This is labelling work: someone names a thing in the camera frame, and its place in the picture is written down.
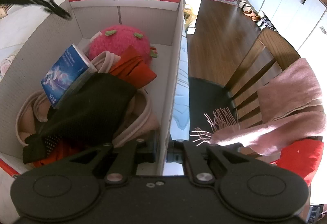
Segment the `red white cardboard box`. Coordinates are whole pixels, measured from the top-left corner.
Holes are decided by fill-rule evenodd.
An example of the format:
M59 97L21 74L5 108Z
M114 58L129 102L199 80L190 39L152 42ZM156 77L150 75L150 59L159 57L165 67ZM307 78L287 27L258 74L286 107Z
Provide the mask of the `red white cardboard box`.
M183 42L183 0L55 0L72 18L26 7L1 21L1 42L19 40L20 51L1 81L1 172L14 178L28 170L15 121L20 106L41 88L40 81L72 44L86 46L98 31L116 24L145 33L159 56L151 62L156 79L146 86L160 122L159 152L150 171L161 174L170 136Z

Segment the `blue book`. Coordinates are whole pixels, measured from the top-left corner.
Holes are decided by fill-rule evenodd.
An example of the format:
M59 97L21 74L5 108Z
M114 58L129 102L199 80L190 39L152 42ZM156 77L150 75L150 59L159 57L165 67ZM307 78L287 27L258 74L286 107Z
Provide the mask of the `blue book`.
M68 47L41 80L53 108L76 93L97 70L74 44Z

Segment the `patterned face mask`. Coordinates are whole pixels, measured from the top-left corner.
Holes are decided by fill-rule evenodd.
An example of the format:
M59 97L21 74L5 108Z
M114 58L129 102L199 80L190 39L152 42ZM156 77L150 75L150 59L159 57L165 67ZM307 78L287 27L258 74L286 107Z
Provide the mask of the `patterned face mask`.
M16 54L12 54L1 61L0 65L0 81L3 79L4 75L7 73L9 67L11 66Z

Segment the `black cloth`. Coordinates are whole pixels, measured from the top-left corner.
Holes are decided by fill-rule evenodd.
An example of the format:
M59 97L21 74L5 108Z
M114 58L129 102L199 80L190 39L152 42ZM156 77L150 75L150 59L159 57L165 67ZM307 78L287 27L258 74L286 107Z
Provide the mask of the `black cloth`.
M61 107L51 109L40 131L27 138L24 164L46 158L59 143L78 151L112 143L136 91L116 76L95 73Z

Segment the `pink strawberry plush toy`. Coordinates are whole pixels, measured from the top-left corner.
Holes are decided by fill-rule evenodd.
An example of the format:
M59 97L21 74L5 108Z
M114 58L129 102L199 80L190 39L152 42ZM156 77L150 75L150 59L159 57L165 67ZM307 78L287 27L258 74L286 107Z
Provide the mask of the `pink strawberry plush toy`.
M132 46L147 64L151 63L152 58L157 58L157 50L151 46L145 33L126 25L114 25L97 32L90 39L87 56L92 60L103 51L122 56L129 46Z

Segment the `red cloth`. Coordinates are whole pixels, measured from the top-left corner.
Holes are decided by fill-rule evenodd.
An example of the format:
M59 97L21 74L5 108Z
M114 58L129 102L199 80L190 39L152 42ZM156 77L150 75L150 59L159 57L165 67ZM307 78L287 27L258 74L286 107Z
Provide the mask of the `red cloth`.
M157 77L131 45L123 52L120 60L111 67L109 73L137 89L145 87Z

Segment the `red cushion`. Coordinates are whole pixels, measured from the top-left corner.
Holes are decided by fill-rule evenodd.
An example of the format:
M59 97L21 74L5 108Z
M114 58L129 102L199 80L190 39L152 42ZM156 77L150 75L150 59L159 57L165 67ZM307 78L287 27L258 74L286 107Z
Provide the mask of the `red cushion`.
M279 159L270 164L299 175L310 186L318 171L323 151L322 141L303 139L283 148Z

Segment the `pink fringed scarf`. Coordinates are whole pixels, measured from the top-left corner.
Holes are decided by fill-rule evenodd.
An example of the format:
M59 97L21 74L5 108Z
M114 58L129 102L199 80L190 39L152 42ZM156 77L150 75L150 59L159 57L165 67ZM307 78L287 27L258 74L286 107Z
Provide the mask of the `pink fringed scarf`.
M195 143L227 146L240 143L260 155L279 153L291 143L326 134L320 84L305 58L297 59L257 90L262 124L246 129L229 109L217 109L207 121L211 131L196 128Z

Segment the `yellow plastic bag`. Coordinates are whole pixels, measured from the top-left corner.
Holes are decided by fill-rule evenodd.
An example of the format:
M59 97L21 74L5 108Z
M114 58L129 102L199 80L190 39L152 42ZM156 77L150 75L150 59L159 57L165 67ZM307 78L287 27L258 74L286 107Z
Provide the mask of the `yellow plastic bag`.
M184 28L187 31L192 22L197 18L197 15L193 13L192 9L184 8Z

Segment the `wooden chair with scarf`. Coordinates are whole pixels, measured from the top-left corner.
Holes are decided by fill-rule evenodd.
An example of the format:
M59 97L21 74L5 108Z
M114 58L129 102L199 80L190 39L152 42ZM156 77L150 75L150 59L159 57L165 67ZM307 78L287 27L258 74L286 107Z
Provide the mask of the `wooden chair with scarf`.
M189 128L191 139L211 132L216 109L228 108L241 128L262 124L257 90L300 56L282 36L263 29L250 47L226 36L201 38L189 47Z

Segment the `white wall cabinet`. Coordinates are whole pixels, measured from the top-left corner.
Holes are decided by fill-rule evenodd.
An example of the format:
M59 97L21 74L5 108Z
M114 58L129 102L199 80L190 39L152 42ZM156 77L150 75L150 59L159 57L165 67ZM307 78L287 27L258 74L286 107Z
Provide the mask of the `white wall cabinet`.
M299 49L326 12L321 0L246 0L263 13L295 49Z

